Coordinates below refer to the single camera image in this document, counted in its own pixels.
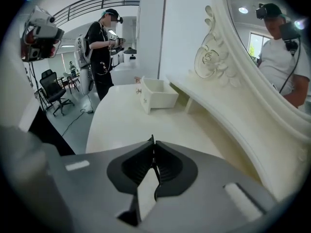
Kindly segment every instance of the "white table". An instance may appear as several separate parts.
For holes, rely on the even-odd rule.
[[[115,85],[134,84],[135,76],[140,76],[141,70],[138,68],[137,60],[122,62],[110,72],[112,82]]]
[[[86,153],[116,149],[155,140],[179,144],[226,159],[242,172],[259,180],[245,162],[243,150],[207,113],[187,114],[177,102],[173,109],[155,109],[147,115],[136,88],[140,84],[120,85],[109,89],[96,109],[86,146]]]

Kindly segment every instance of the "black cap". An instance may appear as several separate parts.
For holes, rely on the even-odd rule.
[[[107,9],[105,12],[109,13],[112,16],[115,16],[116,18],[119,17],[119,13],[116,10],[114,10],[114,9]]]
[[[282,15],[281,9],[274,3],[264,4],[263,7],[267,11],[267,17],[278,17],[279,15]]]

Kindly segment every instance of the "mirror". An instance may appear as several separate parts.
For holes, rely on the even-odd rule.
[[[257,66],[289,103],[311,115],[308,19],[284,0],[227,0],[227,4],[236,32],[255,63],[250,68]]]

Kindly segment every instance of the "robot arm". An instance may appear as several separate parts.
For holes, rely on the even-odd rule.
[[[25,23],[25,29],[21,39],[22,44],[25,46],[24,62],[51,58],[51,49],[64,35],[64,31],[57,28],[54,22],[55,18],[46,10],[35,6]],[[27,41],[29,32],[33,34],[33,40],[31,42]]]

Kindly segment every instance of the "white t-shirt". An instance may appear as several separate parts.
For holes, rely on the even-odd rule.
[[[293,71],[293,68],[298,59],[299,48],[294,57],[287,51],[285,43],[282,39],[267,41],[259,55],[261,64],[259,70],[267,78],[267,80],[274,84],[279,91],[286,79]],[[310,80],[310,66],[305,49],[301,45],[300,57],[294,74],[307,77]],[[284,86],[281,94],[286,95],[293,91],[293,76],[291,76]]]
[[[27,132],[39,109],[21,60],[19,24],[12,22],[0,49],[0,125]]]

